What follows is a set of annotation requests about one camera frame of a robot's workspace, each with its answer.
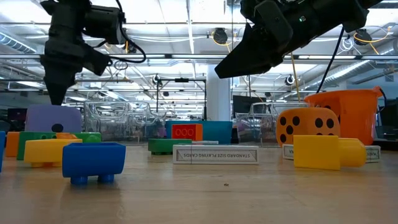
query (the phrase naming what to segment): ceiling duct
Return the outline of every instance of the ceiling duct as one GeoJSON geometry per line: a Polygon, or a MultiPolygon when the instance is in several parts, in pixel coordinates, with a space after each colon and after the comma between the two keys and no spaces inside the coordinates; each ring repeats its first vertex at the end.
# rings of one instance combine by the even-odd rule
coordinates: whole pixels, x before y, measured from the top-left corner
{"type": "Polygon", "coordinates": [[[6,29],[0,27],[0,44],[8,46],[23,54],[34,54],[37,49],[32,44],[25,43],[20,37],[11,34],[6,29]]]}
{"type": "MultiPolygon", "coordinates": [[[[377,48],[380,52],[380,55],[397,55],[398,54],[398,39],[394,39],[389,43],[386,43],[377,48]]],[[[377,67],[376,61],[374,60],[363,60],[360,62],[356,62],[351,65],[342,65],[328,73],[328,76],[325,79],[324,85],[327,84],[337,84],[342,81],[345,81],[349,78],[352,78],[356,75],[368,72],[377,67]]],[[[322,81],[322,74],[318,76],[318,78],[313,79],[309,83],[305,84],[305,89],[315,88],[322,81]]]]}

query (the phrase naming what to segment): small bin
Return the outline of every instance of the small bin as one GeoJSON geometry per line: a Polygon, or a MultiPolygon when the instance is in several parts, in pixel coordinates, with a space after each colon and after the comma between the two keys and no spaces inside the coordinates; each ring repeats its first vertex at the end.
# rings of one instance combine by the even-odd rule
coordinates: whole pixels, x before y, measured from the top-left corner
{"type": "Polygon", "coordinates": [[[331,109],[338,117],[342,138],[356,138],[366,146],[373,143],[380,87],[372,90],[342,90],[319,93],[304,99],[310,106],[331,109]]]}

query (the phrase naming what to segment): table surface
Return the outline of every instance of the table surface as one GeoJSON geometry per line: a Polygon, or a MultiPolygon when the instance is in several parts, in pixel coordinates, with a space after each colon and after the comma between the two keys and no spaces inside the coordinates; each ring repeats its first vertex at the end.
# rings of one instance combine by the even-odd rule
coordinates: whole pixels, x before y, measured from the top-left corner
{"type": "Polygon", "coordinates": [[[281,149],[259,166],[173,165],[128,147],[112,185],[72,187],[61,168],[6,158],[0,223],[397,223],[398,153],[360,169],[295,169],[281,149]]]}

